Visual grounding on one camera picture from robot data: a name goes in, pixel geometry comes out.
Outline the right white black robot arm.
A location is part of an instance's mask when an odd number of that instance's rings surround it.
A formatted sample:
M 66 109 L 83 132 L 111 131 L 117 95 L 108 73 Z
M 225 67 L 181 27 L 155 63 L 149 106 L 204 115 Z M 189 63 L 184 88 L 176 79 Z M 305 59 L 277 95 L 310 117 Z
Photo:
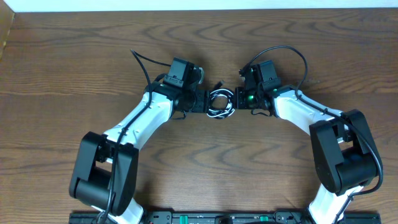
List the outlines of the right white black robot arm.
M 328 108 L 293 86 L 264 82 L 237 87 L 238 109 L 260 109 L 265 116 L 291 122 L 310 136 L 320 188 L 305 221 L 338 223 L 356 196 L 377 191 L 383 181 L 382 161 L 363 113 Z

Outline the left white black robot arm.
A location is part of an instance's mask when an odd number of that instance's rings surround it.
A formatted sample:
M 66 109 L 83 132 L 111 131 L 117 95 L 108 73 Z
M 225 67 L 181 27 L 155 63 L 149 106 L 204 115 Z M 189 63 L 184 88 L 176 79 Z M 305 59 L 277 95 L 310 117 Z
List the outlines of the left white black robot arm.
M 144 209 L 134 200 L 139 151 L 175 111 L 206 113 L 206 90 L 154 82 L 141 102 L 103 134 L 88 132 L 80 143 L 69 194 L 97 210 L 96 223 L 139 223 Z

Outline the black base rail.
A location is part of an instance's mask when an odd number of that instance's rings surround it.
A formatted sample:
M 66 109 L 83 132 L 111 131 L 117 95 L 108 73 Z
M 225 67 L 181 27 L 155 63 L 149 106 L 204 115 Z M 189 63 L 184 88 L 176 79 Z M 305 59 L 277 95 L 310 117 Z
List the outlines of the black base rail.
M 71 224 L 94 223 L 96 213 L 73 212 Z M 278 210 L 270 213 L 178 213 L 170 211 L 144 212 L 139 223 L 143 224 L 223 224 L 223 223 L 315 223 L 309 214 L 299 211 Z M 342 224 L 381 224 L 378 213 L 346 213 L 338 221 Z

